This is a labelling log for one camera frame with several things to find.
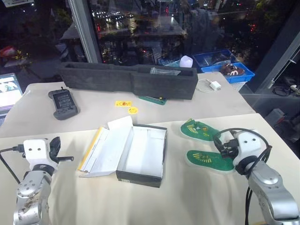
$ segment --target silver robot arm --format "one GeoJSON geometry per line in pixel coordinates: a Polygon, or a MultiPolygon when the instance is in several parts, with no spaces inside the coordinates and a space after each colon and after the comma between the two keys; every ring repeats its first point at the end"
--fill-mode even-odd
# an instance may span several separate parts
{"type": "Polygon", "coordinates": [[[24,141],[25,157],[31,171],[26,173],[17,189],[14,225],[49,225],[48,197],[52,175],[60,161],[73,161],[73,157],[57,157],[60,138],[51,143],[46,139],[24,141]]]}
{"type": "Polygon", "coordinates": [[[223,145],[215,136],[215,146],[223,157],[231,157],[236,171],[248,179],[249,188],[258,198],[265,222],[268,225],[300,225],[297,203],[284,187],[282,177],[265,162],[257,160],[262,153],[260,138],[263,137],[255,130],[250,133],[242,128],[227,129],[219,134],[226,131],[230,131],[234,139],[223,145]]]}

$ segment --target handheld device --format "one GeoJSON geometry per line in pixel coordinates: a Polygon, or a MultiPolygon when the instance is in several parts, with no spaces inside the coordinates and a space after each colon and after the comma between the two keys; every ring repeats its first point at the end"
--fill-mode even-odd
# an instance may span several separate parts
{"type": "Polygon", "coordinates": [[[67,89],[53,90],[48,93],[49,98],[54,102],[56,111],[53,113],[58,120],[65,120],[78,114],[77,107],[67,89]]]}

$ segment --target shoebox lid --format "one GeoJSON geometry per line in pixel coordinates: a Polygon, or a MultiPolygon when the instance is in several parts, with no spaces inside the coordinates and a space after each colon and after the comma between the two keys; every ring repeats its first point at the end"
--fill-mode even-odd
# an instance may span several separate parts
{"type": "Polygon", "coordinates": [[[159,187],[163,178],[166,131],[164,127],[133,124],[130,116],[101,127],[78,170],[80,177],[116,172],[118,180],[159,187]]]}

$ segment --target blue basket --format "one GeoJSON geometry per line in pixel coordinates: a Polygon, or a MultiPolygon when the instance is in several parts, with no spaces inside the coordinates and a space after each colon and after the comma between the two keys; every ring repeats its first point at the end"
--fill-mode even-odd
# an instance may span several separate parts
{"type": "MultiPolygon", "coordinates": [[[[243,63],[235,62],[232,63],[234,66],[242,68],[245,70],[245,73],[240,76],[224,76],[229,83],[238,83],[238,82],[247,82],[250,81],[255,74],[250,71],[243,63]]],[[[219,72],[222,65],[211,66],[211,67],[202,67],[201,70],[203,73],[219,72]]]]}
{"type": "Polygon", "coordinates": [[[219,65],[219,64],[226,64],[226,63],[236,62],[235,56],[228,49],[215,51],[215,52],[207,52],[207,53],[196,54],[196,55],[192,55],[192,57],[193,57],[194,61],[196,62],[199,71],[202,67],[216,66],[216,65],[219,65]],[[220,53],[220,54],[223,54],[225,56],[228,56],[228,60],[217,62],[217,63],[213,64],[211,59],[212,59],[213,55],[216,54],[216,53],[220,53]]]}

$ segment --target yellow label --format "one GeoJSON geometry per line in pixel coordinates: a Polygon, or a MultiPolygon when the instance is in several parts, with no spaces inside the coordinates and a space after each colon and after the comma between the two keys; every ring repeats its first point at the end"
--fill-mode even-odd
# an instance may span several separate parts
{"type": "Polygon", "coordinates": [[[131,107],[128,109],[129,114],[137,114],[139,110],[136,107],[131,107]]]}
{"type": "Polygon", "coordinates": [[[116,101],[114,106],[116,106],[116,107],[131,107],[131,101],[116,101]]]}

